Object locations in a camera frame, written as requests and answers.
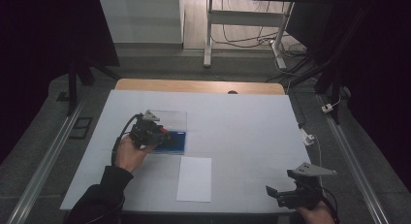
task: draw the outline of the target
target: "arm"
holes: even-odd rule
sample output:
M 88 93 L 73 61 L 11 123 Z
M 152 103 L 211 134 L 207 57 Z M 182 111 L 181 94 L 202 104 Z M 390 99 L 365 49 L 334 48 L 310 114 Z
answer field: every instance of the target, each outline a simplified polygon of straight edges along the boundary
M 123 191 L 153 146 L 136 149 L 126 135 L 118 146 L 115 166 L 106 166 L 100 184 L 90 186 L 67 219 L 72 223 L 118 223 L 124 203 Z

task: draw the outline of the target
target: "black sleeve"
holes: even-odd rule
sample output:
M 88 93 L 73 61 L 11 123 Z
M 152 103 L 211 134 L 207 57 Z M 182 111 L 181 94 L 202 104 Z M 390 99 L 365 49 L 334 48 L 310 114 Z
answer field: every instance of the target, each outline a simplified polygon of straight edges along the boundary
M 118 223 L 123 203 L 124 189 L 133 178 L 129 172 L 106 166 L 100 184 L 91 185 L 73 207 L 67 224 Z

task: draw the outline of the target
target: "human hand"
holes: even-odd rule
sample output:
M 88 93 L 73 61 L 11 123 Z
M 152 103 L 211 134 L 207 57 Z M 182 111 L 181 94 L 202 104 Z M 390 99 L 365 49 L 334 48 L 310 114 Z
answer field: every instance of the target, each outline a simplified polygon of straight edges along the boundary
M 332 213 L 324 202 L 319 202 L 318 205 L 310 210 L 308 208 L 296 208 L 304 218 L 306 224 L 334 224 Z
M 126 135 L 117 148 L 117 153 L 115 154 L 115 166 L 132 173 L 142 164 L 145 155 L 155 148 L 155 146 L 157 145 L 148 145 L 145 148 L 138 149 L 134 147 L 133 140 L 130 136 Z

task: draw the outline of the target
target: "white table surface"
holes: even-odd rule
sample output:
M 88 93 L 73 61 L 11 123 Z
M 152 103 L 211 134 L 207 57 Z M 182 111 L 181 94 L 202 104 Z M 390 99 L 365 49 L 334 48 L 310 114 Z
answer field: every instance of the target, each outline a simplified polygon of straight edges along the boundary
M 212 159 L 211 202 L 178 202 L 181 156 L 149 154 L 125 189 L 123 210 L 289 211 L 266 192 L 266 185 L 294 190 L 286 170 L 309 163 L 288 96 L 125 90 L 111 92 L 61 209 L 71 209 L 90 185 L 100 182 L 115 139 L 130 117 L 146 110 L 187 112 L 184 156 Z

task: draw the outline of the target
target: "wooden edge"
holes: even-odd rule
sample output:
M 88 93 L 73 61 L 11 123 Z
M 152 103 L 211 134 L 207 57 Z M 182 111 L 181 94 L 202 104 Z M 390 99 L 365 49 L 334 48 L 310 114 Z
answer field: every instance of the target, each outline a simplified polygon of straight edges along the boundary
M 122 79 L 115 90 L 144 90 L 171 92 L 222 93 L 235 91 L 238 94 L 284 95 L 279 83 L 203 81 L 203 80 L 140 80 Z

